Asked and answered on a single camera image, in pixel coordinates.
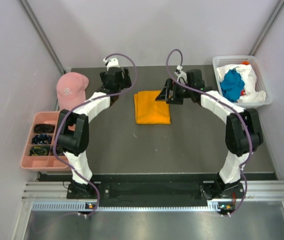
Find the orange t shirt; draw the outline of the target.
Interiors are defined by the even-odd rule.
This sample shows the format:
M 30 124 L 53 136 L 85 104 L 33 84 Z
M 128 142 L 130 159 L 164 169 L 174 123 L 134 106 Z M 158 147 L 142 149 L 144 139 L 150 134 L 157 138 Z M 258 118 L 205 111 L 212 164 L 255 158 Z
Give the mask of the orange t shirt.
M 134 94 L 135 122 L 139 125 L 169 125 L 169 105 L 155 99 L 161 90 L 139 91 Z

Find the pink baseball cap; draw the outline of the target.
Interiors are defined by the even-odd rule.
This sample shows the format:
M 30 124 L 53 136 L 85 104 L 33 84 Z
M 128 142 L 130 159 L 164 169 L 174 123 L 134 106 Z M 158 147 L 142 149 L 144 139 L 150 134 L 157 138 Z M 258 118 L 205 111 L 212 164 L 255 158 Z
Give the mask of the pink baseball cap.
M 89 79 L 77 72 L 68 72 L 61 76 L 56 86 L 60 110 L 71 110 L 86 100 L 86 88 Z

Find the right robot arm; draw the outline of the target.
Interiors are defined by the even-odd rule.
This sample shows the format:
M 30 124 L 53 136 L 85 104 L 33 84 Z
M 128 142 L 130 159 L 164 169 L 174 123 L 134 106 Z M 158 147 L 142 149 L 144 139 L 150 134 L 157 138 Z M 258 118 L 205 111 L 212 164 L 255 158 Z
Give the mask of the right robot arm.
M 228 152 L 224 165 L 213 184 L 203 183 L 199 189 L 207 200 L 226 198 L 238 187 L 247 159 L 263 143 L 258 112 L 253 108 L 239 107 L 218 91 L 206 87 L 199 69 L 183 71 L 178 65 L 174 73 L 177 79 L 166 80 L 156 101 L 181 105 L 185 99 L 191 99 L 225 123 Z

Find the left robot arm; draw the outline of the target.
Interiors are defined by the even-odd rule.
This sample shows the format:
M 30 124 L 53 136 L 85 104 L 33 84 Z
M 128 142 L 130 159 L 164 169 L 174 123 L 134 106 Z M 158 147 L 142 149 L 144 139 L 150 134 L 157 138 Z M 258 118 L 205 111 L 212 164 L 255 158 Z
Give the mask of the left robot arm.
M 79 184 L 78 193 L 84 198 L 94 195 L 95 186 L 89 183 L 93 173 L 89 168 L 86 149 L 89 144 L 89 123 L 99 113 L 111 107 L 121 91 L 132 86 L 129 70 L 111 67 L 100 73 L 102 86 L 74 110 L 63 109 L 59 113 L 55 135 L 57 146 L 66 156 L 73 174 L 73 182 Z

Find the blue t shirt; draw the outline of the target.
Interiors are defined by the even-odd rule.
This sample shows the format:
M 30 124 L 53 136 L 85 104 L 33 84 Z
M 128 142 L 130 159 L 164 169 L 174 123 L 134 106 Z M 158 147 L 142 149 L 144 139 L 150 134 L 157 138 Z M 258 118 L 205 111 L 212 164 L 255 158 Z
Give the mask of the blue t shirt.
M 241 75 L 235 70 L 230 69 L 220 83 L 223 96 L 230 102 L 237 102 L 241 96 L 241 91 L 244 89 L 244 81 Z

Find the white plastic laundry basket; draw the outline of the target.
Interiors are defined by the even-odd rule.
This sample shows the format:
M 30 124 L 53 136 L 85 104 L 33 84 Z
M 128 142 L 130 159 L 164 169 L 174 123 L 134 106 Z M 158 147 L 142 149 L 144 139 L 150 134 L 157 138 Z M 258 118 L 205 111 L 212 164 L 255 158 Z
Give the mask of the white plastic laundry basket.
M 252 55 L 227 55 L 227 56 L 216 56 L 212 59 L 213 63 L 213 69 L 215 73 L 215 78 L 217 82 L 218 91 L 220 94 L 222 94 L 221 88 L 220 88 L 220 82 L 218 80 L 218 75 L 216 69 L 218 67 L 222 67 L 225 65 L 230 64 L 241 64 L 243 61 L 248 61 L 250 65 L 252 66 L 256 76 L 257 76 L 257 83 L 255 89 L 257 91 L 263 90 L 266 92 L 266 99 L 264 102 L 257 102 L 257 103 L 237 103 L 236 105 L 242 107 L 242 108 L 258 108 L 265 105 L 270 105 L 272 103 L 272 95 L 271 91 L 269 90 L 268 82 L 266 80 L 264 71 L 261 67 L 261 64 L 259 60 L 252 56 Z

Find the orange garment in basket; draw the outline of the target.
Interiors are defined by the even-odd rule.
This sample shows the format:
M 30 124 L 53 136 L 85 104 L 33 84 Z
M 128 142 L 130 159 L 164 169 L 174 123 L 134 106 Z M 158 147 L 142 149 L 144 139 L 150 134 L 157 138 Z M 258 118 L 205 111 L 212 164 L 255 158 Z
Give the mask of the orange garment in basket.
M 242 65 L 250 65 L 250 63 L 248 61 L 243 61 L 241 62 Z

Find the white t shirt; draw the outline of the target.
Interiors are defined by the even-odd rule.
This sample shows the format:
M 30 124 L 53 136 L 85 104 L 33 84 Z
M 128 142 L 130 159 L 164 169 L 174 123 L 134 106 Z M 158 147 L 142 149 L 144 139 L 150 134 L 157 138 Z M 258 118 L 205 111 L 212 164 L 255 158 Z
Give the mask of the white t shirt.
M 244 89 L 241 91 L 241 96 L 236 103 L 248 104 L 248 103 L 262 103 L 266 99 L 266 92 L 263 90 L 257 91 L 255 89 L 257 83 L 257 76 L 251 65 L 243 64 L 228 64 L 218 67 L 216 69 L 218 80 L 221 83 L 225 74 L 235 69 L 242 77 L 244 81 Z

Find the dark patterned socks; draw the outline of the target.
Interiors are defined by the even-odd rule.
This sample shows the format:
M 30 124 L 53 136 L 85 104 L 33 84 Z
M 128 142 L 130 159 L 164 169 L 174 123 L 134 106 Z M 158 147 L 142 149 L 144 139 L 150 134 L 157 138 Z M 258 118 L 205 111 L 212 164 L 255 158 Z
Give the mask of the dark patterned socks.
M 54 155 L 54 146 L 53 145 L 50 148 L 50 153 L 51 153 L 52 156 Z M 59 148 L 59 146 L 56 146 L 56 155 L 58 155 L 58 156 L 63 156 L 64 155 L 62 149 Z

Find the black folded socks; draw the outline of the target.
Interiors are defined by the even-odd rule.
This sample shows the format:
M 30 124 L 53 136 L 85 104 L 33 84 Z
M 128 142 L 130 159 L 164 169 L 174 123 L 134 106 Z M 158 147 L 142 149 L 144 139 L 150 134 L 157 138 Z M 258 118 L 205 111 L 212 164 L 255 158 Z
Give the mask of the black folded socks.
M 34 133 L 36 134 L 52 134 L 55 130 L 55 126 L 52 124 L 36 124 L 33 128 Z

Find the blue patterned socks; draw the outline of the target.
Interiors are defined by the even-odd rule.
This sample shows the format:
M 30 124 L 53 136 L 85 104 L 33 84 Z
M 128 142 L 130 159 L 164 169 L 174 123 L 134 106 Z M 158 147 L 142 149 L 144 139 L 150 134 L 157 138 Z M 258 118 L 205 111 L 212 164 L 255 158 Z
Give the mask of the blue patterned socks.
M 52 136 L 48 134 L 37 134 L 32 138 L 31 142 L 34 145 L 50 145 Z

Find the green patterned socks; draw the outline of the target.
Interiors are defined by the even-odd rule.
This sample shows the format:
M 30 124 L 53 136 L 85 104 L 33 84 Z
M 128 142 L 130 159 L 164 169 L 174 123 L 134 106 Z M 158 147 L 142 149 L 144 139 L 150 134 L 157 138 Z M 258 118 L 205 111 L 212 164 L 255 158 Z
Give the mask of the green patterned socks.
M 40 157 L 48 156 L 50 153 L 51 147 L 48 145 L 35 145 L 30 148 L 30 156 Z

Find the pink divided organizer tray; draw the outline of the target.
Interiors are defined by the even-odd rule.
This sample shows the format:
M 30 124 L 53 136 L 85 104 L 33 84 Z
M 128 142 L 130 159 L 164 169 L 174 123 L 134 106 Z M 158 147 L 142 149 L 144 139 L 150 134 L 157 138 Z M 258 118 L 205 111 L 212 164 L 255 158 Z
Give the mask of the pink divided organizer tray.
M 54 155 L 51 155 L 51 153 L 49 153 L 48 156 L 30 156 L 30 148 L 33 146 L 54 146 L 58 118 L 58 111 L 39 112 L 35 115 L 26 143 L 24 155 L 20 163 L 21 168 L 34 172 L 69 172 L 71 170 L 66 164 L 59 161 Z M 32 144 L 32 138 L 38 134 L 33 131 L 34 126 L 37 124 L 51 124 L 55 126 L 53 133 L 44 133 L 52 136 L 51 144 Z

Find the aluminium frame rail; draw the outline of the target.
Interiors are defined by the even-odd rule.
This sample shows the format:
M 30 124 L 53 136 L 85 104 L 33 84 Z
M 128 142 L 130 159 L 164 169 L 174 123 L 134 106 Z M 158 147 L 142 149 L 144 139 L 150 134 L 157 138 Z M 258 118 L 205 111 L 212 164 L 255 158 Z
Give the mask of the aluminium frame rail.
M 29 182 L 22 200 L 35 211 L 219 212 L 240 202 L 282 202 L 284 181 L 248 181 L 235 194 L 206 200 L 195 182 L 99 182 L 100 199 L 71 197 L 63 182 Z

